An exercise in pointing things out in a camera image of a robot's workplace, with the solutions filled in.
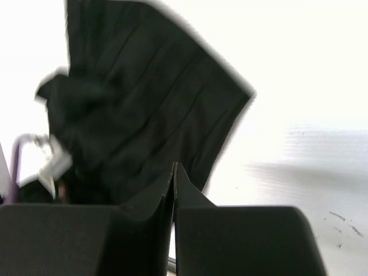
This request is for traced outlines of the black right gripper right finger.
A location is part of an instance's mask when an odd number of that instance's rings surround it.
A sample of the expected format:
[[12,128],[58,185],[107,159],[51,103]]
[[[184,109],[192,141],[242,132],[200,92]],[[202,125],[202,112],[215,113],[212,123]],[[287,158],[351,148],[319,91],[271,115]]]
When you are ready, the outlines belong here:
[[293,206],[216,206],[181,164],[173,176],[178,275],[326,275],[311,226]]

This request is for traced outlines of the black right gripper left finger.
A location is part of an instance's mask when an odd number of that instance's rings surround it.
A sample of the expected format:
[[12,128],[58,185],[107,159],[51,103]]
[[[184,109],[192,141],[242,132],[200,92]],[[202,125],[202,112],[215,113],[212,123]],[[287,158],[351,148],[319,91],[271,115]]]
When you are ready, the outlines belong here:
[[174,171],[119,206],[2,206],[1,274],[166,275]]

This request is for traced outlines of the black pleated skirt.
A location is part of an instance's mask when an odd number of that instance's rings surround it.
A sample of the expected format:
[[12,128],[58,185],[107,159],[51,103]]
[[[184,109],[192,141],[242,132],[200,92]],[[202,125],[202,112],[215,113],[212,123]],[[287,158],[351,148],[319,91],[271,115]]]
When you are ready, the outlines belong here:
[[183,164],[202,189],[252,91],[187,31],[135,1],[68,1],[70,70],[44,83],[72,155],[73,204],[121,204]]

